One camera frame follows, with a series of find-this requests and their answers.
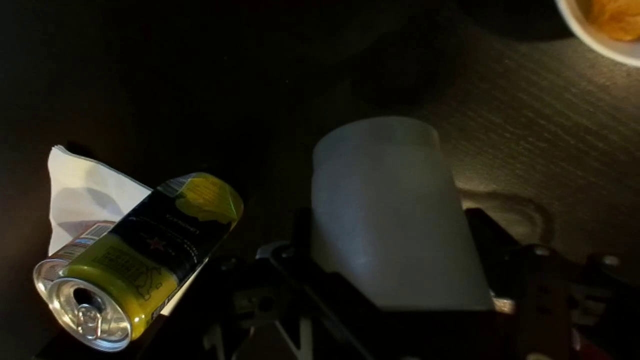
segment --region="wooden table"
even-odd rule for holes
[[[523,243],[618,255],[640,274],[640,70],[567,39],[552,12],[521,33],[465,3],[358,7],[3,5],[0,353],[25,359],[46,339],[31,268],[46,253],[46,155],[61,142],[150,184],[218,168],[248,198],[224,251],[251,255],[291,239],[322,135],[408,115],[440,131],[465,204]]]

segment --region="dark background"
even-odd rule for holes
[[[49,334],[52,145],[157,184],[214,168],[246,197],[224,253],[291,236],[308,155],[356,118],[434,125],[467,204],[523,243],[640,274],[640,70],[503,0],[0,3],[0,357]]]

